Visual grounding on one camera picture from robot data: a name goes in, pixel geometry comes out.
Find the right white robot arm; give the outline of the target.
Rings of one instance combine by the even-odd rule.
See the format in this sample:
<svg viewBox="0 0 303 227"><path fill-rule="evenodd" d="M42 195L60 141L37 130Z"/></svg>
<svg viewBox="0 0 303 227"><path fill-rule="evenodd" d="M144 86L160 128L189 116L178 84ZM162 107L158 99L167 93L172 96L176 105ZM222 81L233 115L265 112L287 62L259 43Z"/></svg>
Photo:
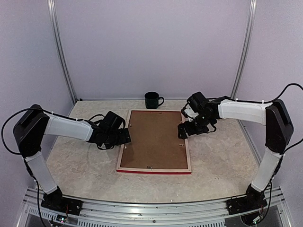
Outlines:
<svg viewBox="0 0 303 227"><path fill-rule="evenodd" d="M194 93L181 109L187 119L178 125L178 138L210 133L208 125L215 126L219 119L255 122L266 128L265 153L255 178L246 190L242 206L252 210L263 199L264 190L281 166L286 146L294 126L281 99L267 102L237 101L227 96L207 99L201 92Z"/></svg>

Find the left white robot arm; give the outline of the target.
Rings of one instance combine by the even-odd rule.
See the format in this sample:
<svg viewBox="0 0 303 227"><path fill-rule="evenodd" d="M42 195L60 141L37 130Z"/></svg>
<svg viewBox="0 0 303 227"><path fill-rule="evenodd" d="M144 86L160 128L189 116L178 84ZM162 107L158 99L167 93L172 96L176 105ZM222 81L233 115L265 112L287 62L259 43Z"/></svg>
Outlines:
<svg viewBox="0 0 303 227"><path fill-rule="evenodd" d="M100 150L131 142L124 118L109 111L101 120L92 121L61 116L32 105L13 128L21 156L44 192L44 202L56 210L66 206L66 199L53 179L41 153L45 135L55 135L96 144Z"/></svg>

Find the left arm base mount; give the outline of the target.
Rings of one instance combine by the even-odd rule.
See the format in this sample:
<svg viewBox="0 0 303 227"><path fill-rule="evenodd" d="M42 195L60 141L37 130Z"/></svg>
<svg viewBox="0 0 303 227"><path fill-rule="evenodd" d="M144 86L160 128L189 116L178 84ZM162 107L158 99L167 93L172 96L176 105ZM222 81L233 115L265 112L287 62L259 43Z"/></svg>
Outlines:
<svg viewBox="0 0 303 227"><path fill-rule="evenodd" d="M80 215L83 201L61 197L58 202L53 202L50 199L43 198L41 206L50 210L65 213L67 215Z"/></svg>

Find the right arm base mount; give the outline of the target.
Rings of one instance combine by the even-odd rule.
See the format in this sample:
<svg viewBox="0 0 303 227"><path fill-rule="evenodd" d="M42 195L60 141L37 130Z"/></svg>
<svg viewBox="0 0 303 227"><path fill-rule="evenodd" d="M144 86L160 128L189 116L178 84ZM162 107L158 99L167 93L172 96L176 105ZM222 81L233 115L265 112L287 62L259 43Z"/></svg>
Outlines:
<svg viewBox="0 0 303 227"><path fill-rule="evenodd" d="M232 197L226 201L229 215L248 212L267 206L267 200L263 193L246 194L242 197Z"/></svg>

